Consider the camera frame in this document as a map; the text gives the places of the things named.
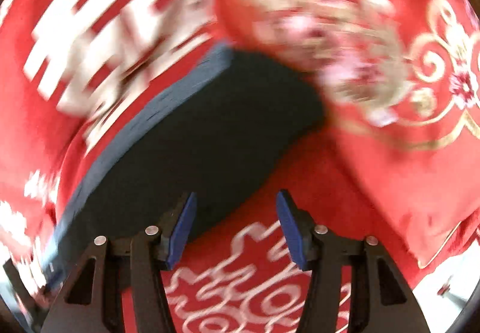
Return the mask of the black pants with blue waistband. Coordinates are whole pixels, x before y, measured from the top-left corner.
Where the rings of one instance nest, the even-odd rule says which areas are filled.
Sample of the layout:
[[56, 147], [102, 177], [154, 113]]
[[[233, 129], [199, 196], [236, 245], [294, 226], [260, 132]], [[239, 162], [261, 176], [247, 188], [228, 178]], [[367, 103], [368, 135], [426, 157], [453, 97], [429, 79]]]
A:
[[91, 162], [66, 164], [58, 223], [42, 257], [58, 285], [97, 236], [130, 237], [194, 192], [197, 237], [268, 178], [287, 147], [324, 122], [315, 89], [260, 53], [217, 44], [155, 95]]

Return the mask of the red embroidered floral cushion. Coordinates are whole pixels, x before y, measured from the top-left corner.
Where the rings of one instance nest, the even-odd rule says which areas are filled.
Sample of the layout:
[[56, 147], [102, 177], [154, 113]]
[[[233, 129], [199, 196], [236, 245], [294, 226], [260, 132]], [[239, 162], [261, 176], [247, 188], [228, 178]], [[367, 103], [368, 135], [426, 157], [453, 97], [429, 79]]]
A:
[[469, 0], [221, 0], [238, 40], [308, 73], [337, 151], [425, 268], [479, 227]]

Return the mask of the red sofa cover with lettering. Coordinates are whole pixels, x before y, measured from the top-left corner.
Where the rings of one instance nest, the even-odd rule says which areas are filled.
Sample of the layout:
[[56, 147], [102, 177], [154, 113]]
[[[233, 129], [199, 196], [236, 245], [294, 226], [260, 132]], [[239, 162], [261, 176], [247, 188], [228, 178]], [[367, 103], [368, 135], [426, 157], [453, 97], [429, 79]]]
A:
[[191, 236], [163, 282], [173, 332], [299, 332], [311, 272], [292, 261], [276, 210], [287, 190], [319, 231], [379, 242], [410, 286], [404, 242], [337, 151], [308, 73], [238, 40], [221, 0], [1, 0], [1, 260], [10, 316], [43, 332], [66, 277], [42, 257], [66, 164], [91, 162], [155, 95], [217, 44], [260, 53], [313, 87], [324, 122], [296, 138], [238, 208]]

